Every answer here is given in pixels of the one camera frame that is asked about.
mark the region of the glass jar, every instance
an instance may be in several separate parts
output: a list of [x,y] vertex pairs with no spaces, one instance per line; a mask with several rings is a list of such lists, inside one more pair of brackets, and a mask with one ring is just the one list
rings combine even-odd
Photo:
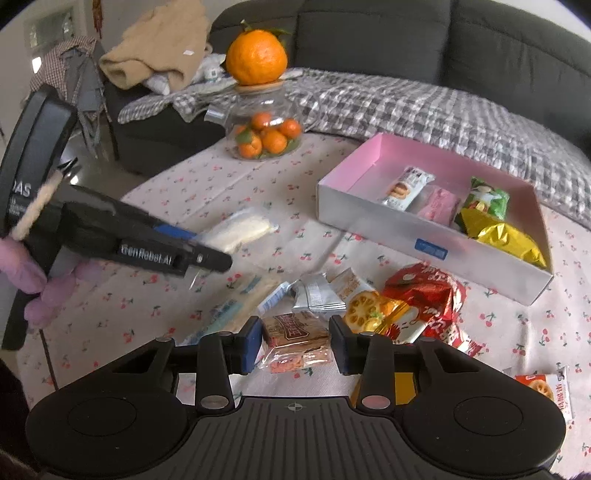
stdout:
[[[320,119],[304,125],[300,105],[289,98],[298,87],[286,88],[283,81],[255,86],[237,86],[233,105],[228,111],[210,106],[206,120],[226,129],[229,151],[240,160],[279,158],[296,150],[301,135]],[[306,92],[317,100],[313,92]]]

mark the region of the pink box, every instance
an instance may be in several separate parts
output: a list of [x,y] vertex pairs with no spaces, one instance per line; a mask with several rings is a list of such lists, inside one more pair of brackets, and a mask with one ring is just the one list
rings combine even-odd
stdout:
[[[507,221],[535,240],[548,269],[541,270],[451,227],[419,218],[413,212],[420,209],[425,194],[406,212],[379,203],[408,166],[436,175],[431,185],[455,193],[462,204],[472,176],[507,191],[511,196]],[[316,198],[319,221],[428,261],[523,305],[533,304],[552,280],[550,247],[533,187],[451,151],[395,135],[376,135],[318,183]]]

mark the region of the snack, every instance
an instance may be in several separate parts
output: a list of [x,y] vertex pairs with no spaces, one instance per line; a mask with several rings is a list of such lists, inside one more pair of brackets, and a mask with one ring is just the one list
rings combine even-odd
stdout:
[[227,331],[237,333],[246,321],[268,301],[269,296],[281,285],[276,275],[248,274],[232,286],[225,301],[210,312],[210,322],[203,323],[197,332],[189,335],[182,345],[195,345],[205,335]]
[[503,250],[538,268],[547,268],[538,245],[526,233],[478,210],[463,208],[459,215],[470,238]]
[[416,308],[380,295],[350,268],[337,275],[330,286],[346,302],[343,320],[354,333],[376,332],[394,343],[412,343],[425,328],[416,321]]
[[303,275],[291,289],[296,297],[293,312],[306,310],[331,317],[344,314],[347,309],[322,273]]
[[383,294],[416,307],[417,320],[426,326],[423,335],[444,341],[449,340],[449,328],[466,300],[464,285],[438,268],[420,263],[398,270],[386,281]]
[[332,362],[329,332],[313,314],[288,313],[262,322],[265,346],[260,368],[283,373]]
[[425,173],[417,167],[407,167],[398,180],[390,187],[382,203],[394,210],[405,211],[423,187],[435,180],[435,175]]
[[464,208],[476,209],[505,220],[509,194],[501,189],[494,189],[487,182],[472,177],[470,195],[464,202]]
[[279,227],[253,208],[239,210],[197,237],[208,247],[227,254],[240,250],[242,245],[259,240]]
[[458,203],[460,199],[457,195],[436,187],[429,195],[427,204],[419,210],[417,215],[425,220],[449,226]]
[[568,367],[559,368],[554,374],[545,375],[517,375],[511,374],[511,369],[505,370],[510,377],[515,378],[530,388],[540,392],[552,400],[564,415],[564,421],[568,424],[574,418],[572,405],[570,403],[569,382],[567,379]]
[[439,336],[439,339],[458,349],[462,353],[465,353],[467,356],[476,356],[476,354],[482,350],[482,345],[479,345],[472,340],[464,330],[458,327],[457,323],[452,323]]

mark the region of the white cloth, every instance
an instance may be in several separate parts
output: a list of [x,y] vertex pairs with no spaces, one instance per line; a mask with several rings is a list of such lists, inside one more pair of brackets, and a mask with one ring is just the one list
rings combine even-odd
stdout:
[[[353,267],[381,289],[389,276],[414,259],[315,220],[316,183],[356,146],[340,137],[306,134],[299,150],[253,163],[231,159],[222,141],[127,195],[129,203],[194,231],[210,228],[245,205],[267,210],[281,228],[243,248],[228,273],[208,276],[197,291],[189,291],[192,278],[107,266],[108,279],[93,288],[80,286],[46,330],[59,385],[157,336],[181,341],[196,330],[227,286],[255,267],[295,276],[317,270],[332,275]],[[556,269],[550,289],[533,306],[524,307],[467,283],[462,328],[483,344],[479,359],[495,368],[530,374],[570,365],[576,418],[553,467],[569,477],[591,471],[591,233],[545,207],[543,212]],[[53,390],[38,333],[28,336],[18,358],[28,401],[35,404]],[[259,369],[232,378],[232,385],[236,398],[347,395],[355,381],[341,377],[333,364],[277,375]],[[179,385],[178,396],[186,403],[193,400],[193,383],[185,376]]]

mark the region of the beige sweater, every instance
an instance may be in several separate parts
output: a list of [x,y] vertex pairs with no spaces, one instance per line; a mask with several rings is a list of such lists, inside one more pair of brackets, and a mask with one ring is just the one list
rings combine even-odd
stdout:
[[182,90],[203,60],[209,26],[200,0],[172,0],[125,30],[123,41],[101,57],[100,68],[124,90],[154,72],[168,73],[171,90]]

